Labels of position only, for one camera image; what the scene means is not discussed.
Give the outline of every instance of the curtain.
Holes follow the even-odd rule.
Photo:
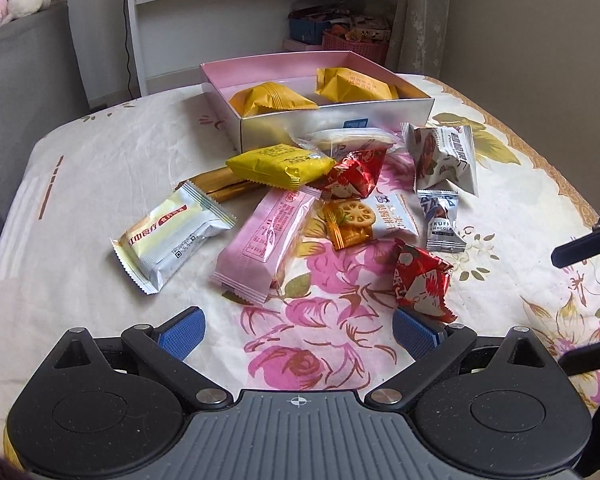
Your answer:
[[[448,12],[449,0],[398,0],[387,68],[438,77]]]

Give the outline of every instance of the metal screw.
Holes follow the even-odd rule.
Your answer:
[[[220,404],[226,400],[226,392],[218,388],[205,388],[196,393],[196,399],[203,404]]]
[[[380,388],[371,393],[371,398],[378,404],[395,404],[402,400],[402,394],[392,388]]]

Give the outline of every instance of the pink snack package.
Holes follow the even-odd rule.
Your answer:
[[[282,285],[286,255],[293,251],[321,191],[272,188],[234,240],[222,250],[211,279],[256,305]]]

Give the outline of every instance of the black cable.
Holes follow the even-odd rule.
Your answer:
[[[125,50],[126,50],[126,72],[129,74],[129,79],[126,82],[126,90],[129,92],[129,99],[133,100],[134,96],[131,93],[131,69],[129,68],[129,64],[131,63],[131,54],[129,54],[129,46],[128,46],[128,38],[129,38],[129,28],[126,20],[128,19],[128,9],[127,9],[127,0],[122,0],[122,15],[125,19]]]

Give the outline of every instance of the open cardboard box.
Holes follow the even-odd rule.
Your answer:
[[[399,99],[334,104],[315,93],[319,68],[346,67],[393,84]],[[353,52],[286,52],[239,57],[200,65],[203,89],[222,125],[240,152],[284,142],[292,134],[343,128],[348,121],[367,120],[369,127],[399,132],[400,123],[424,126],[433,98],[390,70]],[[236,92],[267,81],[288,86],[311,99],[317,110],[272,112],[243,119],[229,104]]]

